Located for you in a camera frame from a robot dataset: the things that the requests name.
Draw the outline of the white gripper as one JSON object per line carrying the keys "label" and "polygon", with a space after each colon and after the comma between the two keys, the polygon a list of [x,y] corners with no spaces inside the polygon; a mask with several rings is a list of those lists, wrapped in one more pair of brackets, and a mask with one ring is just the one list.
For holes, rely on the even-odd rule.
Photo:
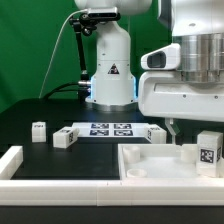
{"label": "white gripper", "polygon": [[138,86],[138,107],[144,116],[163,117],[172,143],[180,129],[176,119],[224,122],[224,80],[187,83],[176,71],[181,47],[172,43],[141,58],[145,72]]}

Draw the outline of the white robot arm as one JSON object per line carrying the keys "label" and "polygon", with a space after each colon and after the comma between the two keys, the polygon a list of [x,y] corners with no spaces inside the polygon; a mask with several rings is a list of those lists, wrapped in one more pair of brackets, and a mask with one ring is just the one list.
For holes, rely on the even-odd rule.
{"label": "white robot arm", "polygon": [[224,122],[224,0],[158,0],[172,43],[141,57],[135,85],[130,36],[117,20],[146,12],[153,0],[74,0],[85,31],[96,29],[97,70],[87,102],[102,110],[138,103],[145,116]]}

